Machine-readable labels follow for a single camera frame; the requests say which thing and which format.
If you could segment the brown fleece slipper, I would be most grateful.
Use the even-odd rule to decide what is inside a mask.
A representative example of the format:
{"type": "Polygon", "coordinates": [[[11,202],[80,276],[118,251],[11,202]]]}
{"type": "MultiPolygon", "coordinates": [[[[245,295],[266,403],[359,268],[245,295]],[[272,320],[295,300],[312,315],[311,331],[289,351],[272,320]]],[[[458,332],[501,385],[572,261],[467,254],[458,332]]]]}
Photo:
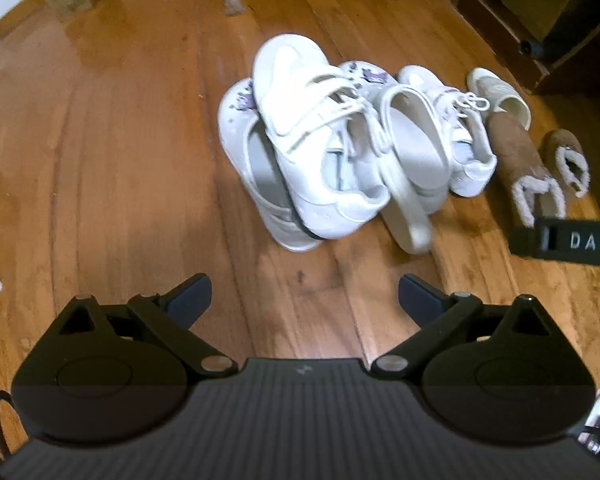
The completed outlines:
{"type": "Polygon", "coordinates": [[[556,129],[544,136],[543,162],[555,177],[567,202],[588,194],[591,171],[578,138],[569,130],[556,129]]]}
{"type": "Polygon", "coordinates": [[[496,174],[508,193],[516,226],[533,228],[539,218],[565,219],[565,194],[518,118],[495,112],[486,118],[486,133],[498,158],[496,174]]]}

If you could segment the white velcro sneaker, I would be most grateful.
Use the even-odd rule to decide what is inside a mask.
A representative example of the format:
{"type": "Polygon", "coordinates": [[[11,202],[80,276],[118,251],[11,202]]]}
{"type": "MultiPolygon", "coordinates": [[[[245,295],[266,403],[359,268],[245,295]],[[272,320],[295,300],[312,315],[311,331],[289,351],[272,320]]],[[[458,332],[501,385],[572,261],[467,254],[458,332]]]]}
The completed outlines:
{"type": "Polygon", "coordinates": [[[390,200],[380,172],[391,144],[372,103],[310,38],[268,40],[252,66],[254,99],[300,220],[336,240],[390,200]]]}
{"type": "Polygon", "coordinates": [[[489,101],[444,84],[419,65],[403,67],[398,81],[422,92],[438,114],[442,139],[451,153],[450,191],[467,198],[481,194],[498,163],[481,116],[489,109],[489,101]]]}

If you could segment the white clog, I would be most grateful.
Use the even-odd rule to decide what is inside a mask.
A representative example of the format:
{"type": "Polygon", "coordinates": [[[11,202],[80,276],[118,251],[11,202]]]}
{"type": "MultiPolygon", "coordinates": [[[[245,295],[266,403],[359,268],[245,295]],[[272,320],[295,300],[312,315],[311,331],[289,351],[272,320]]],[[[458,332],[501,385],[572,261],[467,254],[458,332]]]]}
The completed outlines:
{"type": "Polygon", "coordinates": [[[290,252],[320,246],[321,241],[308,233],[294,210],[250,78],[237,81],[224,93],[218,127],[223,150],[274,240],[290,252]]]}
{"type": "Polygon", "coordinates": [[[380,123],[426,214],[441,209],[448,198],[451,159],[442,121],[417,82],[392,76],[365,61],[339,65],[375,110],[380,123]]]}

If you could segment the dark wooden shelf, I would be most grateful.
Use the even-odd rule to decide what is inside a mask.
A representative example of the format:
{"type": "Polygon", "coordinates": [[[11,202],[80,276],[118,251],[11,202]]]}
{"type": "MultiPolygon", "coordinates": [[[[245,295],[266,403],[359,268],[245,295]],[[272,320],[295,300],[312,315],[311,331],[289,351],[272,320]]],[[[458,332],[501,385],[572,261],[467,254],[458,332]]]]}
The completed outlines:
{"type": "Polygon", "coordinates": [[[456,0],[532,93],[600,93],[600,0],[456,0]]]}

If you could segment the cream slide sandal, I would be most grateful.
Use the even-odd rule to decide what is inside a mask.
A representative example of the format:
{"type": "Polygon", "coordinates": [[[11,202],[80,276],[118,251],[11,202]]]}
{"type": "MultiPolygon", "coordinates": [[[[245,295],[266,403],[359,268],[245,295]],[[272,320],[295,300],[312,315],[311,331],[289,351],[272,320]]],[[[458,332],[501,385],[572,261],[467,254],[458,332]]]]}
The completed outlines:
{"type": "Polygon", "coordinates": [[[483,119],[493,113],[507,112],[529,130],[531,110],[517,90],[497,74],[483,67],[476,67],[466,77],[468,90],[488,101],[488,108],[481,113],[483,119]]]}
{"type": "Polygon", "coordinates": [[[381,211],[382,220],[404,252],[426,254],[431,247],[432,227],[412,182],[393,154],[384,156],[379,168],[391,196],[390,202],[381,211]]]}

